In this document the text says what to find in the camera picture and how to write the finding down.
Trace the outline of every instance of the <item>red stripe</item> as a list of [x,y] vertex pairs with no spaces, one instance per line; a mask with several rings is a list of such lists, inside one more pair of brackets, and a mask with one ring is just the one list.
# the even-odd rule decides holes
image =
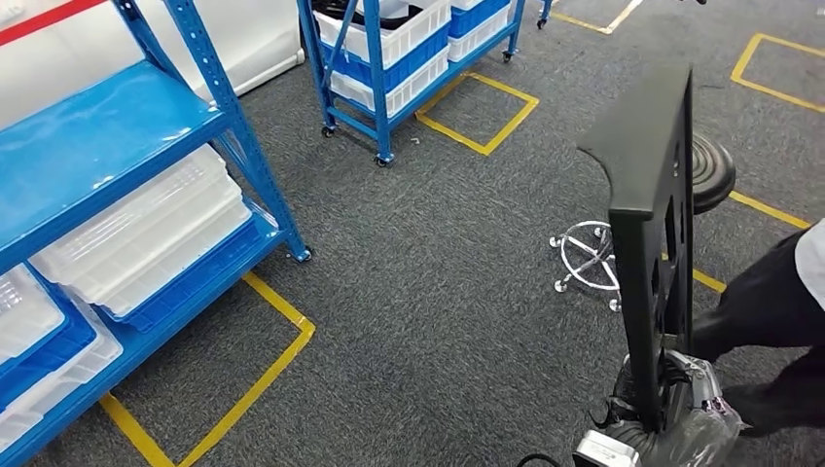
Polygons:
[[52,8],[34,18],[15,24],[8,29],[0,31],[0,47],[15,41],[32,32],[39,31],[44,27],[49,27],[56,22],[73,17],[78,13],[88,10],[91,7],[100,5],[107,0],[69,0],[59,7]]

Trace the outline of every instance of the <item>yellow tape square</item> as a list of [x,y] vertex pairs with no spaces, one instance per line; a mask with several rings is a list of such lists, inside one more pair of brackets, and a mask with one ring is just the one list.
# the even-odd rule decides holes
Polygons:
[[[284,315],[297,327],[301,333],[287,347],[287,349],[275,360],[252,387],[238,400],[234,406],[221,418],[212,430],[206,434],[197,446],[187,454],[177,467],[192,467],[210,449],[214,448],[221,439],[229,433],[230,429],[238,423],[240,418],[252,407],[252,404],[261,397],[261,394],[272,384],[278,375],[304,348],[312,334],[315,332],[315,325],[309,322],[305,316],[292,307],[274,290],[264,283],[257,275],[248,272],[243,276],[244,282],[249,284],[261,295],[272,307]],[[118,428],[126,435],[133,446],[146,459],[151,467],[175,467],[174,462],[162,451],[161,447],[151,436],[140,426],[140,423],[129,413],[129,411],[115,399],[111,394],[107,394],[100,400],[100,406],[109,414]]]
[[786,102],[790,102],[792,104],[799,105],[801,107],[805,107],[810,110],[814,110],[817,112],[825,112],[825,105],[819,105],[814,102],[808,102],[806,100],[800,99],[799,97],[795,97],[790,94],[786,94],[784,92],[778,90],[772,90],[767,86],[762,86],[758,83],[754,83],[752,81],[746,80],[742,78],[742,73],[745,71],[745,67],[747,66],[748,62],[750,62],[751,58],[753,58],[753,54],[756,52],[756,48],[759,47],[759,44],[762,41],[769,41],[780,46],[785,46],[797,51],[806,52],[809,54],[814,54],[820,58],[825,58],[825,51],[821,49],[815,49],[813,47],[803,46],[801,44],[797,44],[795,42],[786,41],[784,39],[779,39],[778,37],[769,36],[768,34],[763,34],[761,32],[754,34],[751,38],[748,45],[745,47],[744,52],[739,57],[739,61],[736,63],[734,67],[734,71],[731,72],[731,80],[734,83],[738,83],[743,85],[747,88],[751,88],[753,90],[758,90],[764,92],[765,94],[772,95],[773,97],[782,99]]
[[[492,139],[490,139],[486,144],[473,141],[472,139],[468,138],[467,136],[464,136],[458,131],[448,128],[426,116],[427,111],[435,107],[436,104],[439,103],[439,101],[441,101],[445,96],[447,96],[447,94],[449,94],[450,91],[454,90],[467,78],[473,78],[474,80],[480,81],[492,88],[496,88],[497,90],[503,90],[504,92],[514,95],[515,97],[518,97],[519,99],[525,102],[524,106],[521,107],[521,110],[519,110],[516,113],[516,115],[509,122],[507,122],[507,124],[504,125],[504,127],[501,128],[498,131],[498,133],[496,133],[496,135],[493,136]],[[448,85],[444,86],[441,90],[439,90],[438,93],[436,93],[436,95],[434,95],[433,98],[429,100],[429,102],[422,105],[420,109],[415,111],[415,117],[418,119],[419,122],[435,129],[436,131],[439,131],[440,133],[449,136],[450,138],[458,141],[459,143],[462,143],[470,147],[470,149],[472,149],[473,151],[476,151],[477,153],[480,153],[484,156],[489,156],[490,153],[492,153],[495,150],[495,148],[497,148],[498,145],[501,144],[502,141],[504,141],[507,138],[507,136],[509,136],[510,133],[512,133],[516,129],[516,127],[519,126],[521,122],[523,122],[524,119],[527,118],[528,115],[530,115],[530,112],[532,112],[537,105],[539,105],[539,99],[533,97],[532,95],[525,94],[520,90],[510,88],[504,83],[499,83],[498,81],[490,79],[486,76],[482,76],[478,73],[467,72],[462,73],[458,76],[458,78],[456,78],[451,83],[449,83]]]
[[613,31],[615,31],[616,28],[619,27],[619,24],[622,24],[622,22],[630,16],[630,13],[632,13],[633,10],[635,10],[639,5],[641,5],[643,1],[644,0],[631,0],[630,3],[628,3],[628,5],[625,7],[625,9],[622,10],[621,13],[619,13],[616,19],[613,19],[610,22],[610,24],[606,26],[597,26],[595,24],[590,24],[589,22],[584,22],[580,19],[569,17],[568,15],[565,15],[563,13],[550,12],[550,16],[551,18],[561,19],[562,21],[566,21],[570,24],[575,24],[577,26],[582,26],[595,32],[610,35],[613,34]]

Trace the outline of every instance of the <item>person's leg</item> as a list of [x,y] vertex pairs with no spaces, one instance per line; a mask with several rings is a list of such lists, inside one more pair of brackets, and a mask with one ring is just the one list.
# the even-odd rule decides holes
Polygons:
[[825,345],[825,310],[797,274],[794,233],[728,285],[719,305],[694,321],[693,354],[715,362],[743,345]]
[[825,346],[812,348],[769,384],[724,389],[725,399],[753,426],[743,436],[761,437],[782,428],[825,428]]

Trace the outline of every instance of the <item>shelf caster wheel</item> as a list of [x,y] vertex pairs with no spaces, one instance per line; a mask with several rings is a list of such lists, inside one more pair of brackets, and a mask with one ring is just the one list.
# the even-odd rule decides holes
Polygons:
[[292,253],[287,253],[286,257],[294,259],[296,263],[308,263],[312,259],[312,248],[306,247],[304,256],[300,259],[297,256],[292,256]]

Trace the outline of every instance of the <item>stool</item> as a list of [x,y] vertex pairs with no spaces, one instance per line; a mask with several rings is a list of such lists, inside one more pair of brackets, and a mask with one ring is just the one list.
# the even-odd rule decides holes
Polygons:
[[[694,132],[691,151],[693,162],[693,191],[694,191],[694,215],[707,212],[718,206],[734,190],[736,184],[736,169],[730,153],[719,144],[711,142],[706,136]],[[573,234],[584,233],[594,236],[598,240],[598,245],[589,246],[580,237]],[[566,247],[573,245],[589,258],[580,266],[574,267],[570,264]],[[608,303],[612,311],[622,311],[622,294],[619,287],[619,279],[616,276],[615,261],[613,255],[613,236],[610,233],[610,224],[600,221],[580,222],[567,229],[560,236],[550,238],[550,246],[557,248],[561,254],[561,260],[567,268],[568,274],[564,278],[554,283],[557,292],[563,293],[567,290],[567,283],[575,278],[582,284],[597,290],[616,292],[617,297]],[[608,283],[597,283],[587,280],[582,273],[591,268],[601,268],[604,271]]]
[[[591,247],[584,241],[573,236],[576,232],[582,232],[594,236],[598,240],[598,245]],[[574,268],[567,258],[567,245],[573,245],[579,250],[585,252],[590,258],[584,261],[580,266]],[[561,236],[551,236],[550,246],[558,248],[561,253],[561,260],[569,273],[563,279],[557,280],[554,288],[557,292],[562,293],[567,290],[567,282],[575,278],[579,282],[587,285],[590,288],[597,290],[604,290],[608,292],[616,292],[617,298],[612,299],[609,303],[610,309],[613,311],[622,310],[622,295],[619,292],[619,279],[613,271],[615,267],[616,256],[613,254],[613,237],[610,234],[610,224],[599,221],[585,221],[576,224],[567,229],[567,232]],[[591,268],[602,268],[605,275],[610,279],[608,284],[600,284],[587,280],[582,273]]]

